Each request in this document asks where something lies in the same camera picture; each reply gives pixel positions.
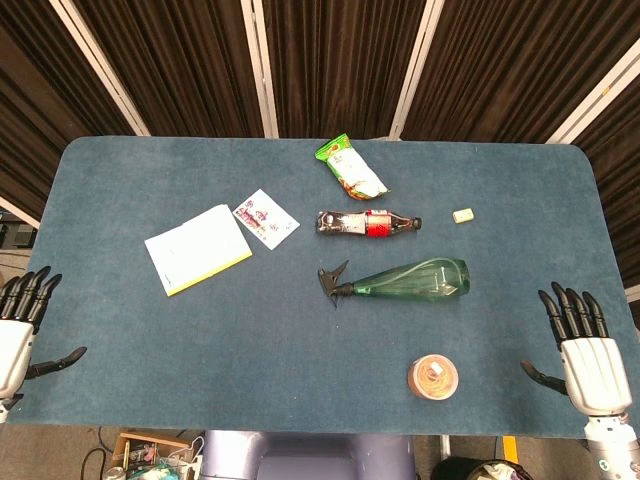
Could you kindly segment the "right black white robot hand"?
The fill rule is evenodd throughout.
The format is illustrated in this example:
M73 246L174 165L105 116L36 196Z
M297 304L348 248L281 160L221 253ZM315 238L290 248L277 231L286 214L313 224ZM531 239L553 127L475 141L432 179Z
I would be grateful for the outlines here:
M538 292L563 364L562 379L546 375L521 361L537 384L567 396L589 417L621 416L632 405L632 394L617 342L610 337L598 301L553 281L554 292Z

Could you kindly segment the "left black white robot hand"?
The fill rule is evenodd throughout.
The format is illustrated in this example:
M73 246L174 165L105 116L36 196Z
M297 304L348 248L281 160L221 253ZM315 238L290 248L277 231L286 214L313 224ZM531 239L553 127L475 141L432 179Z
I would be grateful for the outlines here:
M25 380L48 375L74 365L86 353L80 346L58 360L32 364L31 353L49 301L62 280L50 276L50 266L11 278L1 287L1 409L8 411L22 395Z

